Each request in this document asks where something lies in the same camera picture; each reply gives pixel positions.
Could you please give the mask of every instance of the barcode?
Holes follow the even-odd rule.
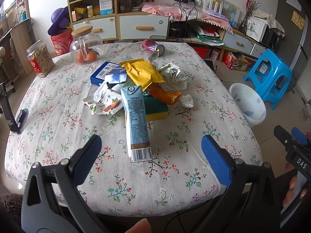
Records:
[[[113,69],[115,69],[116,67],[118,67],[119,65],[117,64],[113,64],[113,63],[109,63],[105,66],[105,68],[103,70],[101,70],[101,72],[96,75],[96,78],[98,79],[102,79],[105,80],[105,76],[107,73],[111,72]]]
[[[141,162],[152,160],[151,158],[151,148],[137,149],[131,151],[131,161],[133,162]]]

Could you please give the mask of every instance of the bamboo lid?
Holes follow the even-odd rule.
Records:
[[[92,31],[92,29],[93,29],[93,26],[91,26],[91,25],[83,26],[83,27],[71,32],[71,35],[74,37],[82,36],[82,35],[90,33]]]

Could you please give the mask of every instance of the pink cloth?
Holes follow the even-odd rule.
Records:
[[[223,19],[213,17],[207,14],[206,12],[202,11],[200,8],[197,8],[197,10],[195,10],[192,8],[190,9],[190,8],[183,7],[183,9],[186,12],[184,10],[181,11],[179,6],[173,6],[173,5],[166,4],[166,3],[148,2],[144,4],[142,11],[156,14],[159,16],[169,17],[169,20],[171,21],[179,21],[179,20],[186,21],[186,14],[187,14],[187,17],[188,17],[187,20],[199,18],[199,19],[207,21],[210,24],[219,26],[228,32],[233,33],[233,28],[231,27],[231,25]]]

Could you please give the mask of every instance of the red label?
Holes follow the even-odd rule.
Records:
[[[32,65],[32,68],[36,74],[42,73],[41,67],[39,66],[38,61],[36,59],[30,60],[29,62]]]

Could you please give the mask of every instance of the power strip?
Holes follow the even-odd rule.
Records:
[[[194,2],[196,4],[196,6],[201,7],[203,5],[203,1],[202,0],[174,0],[174,1],[180,1],[182,3],[187,3],[190,5],[194,5]]]

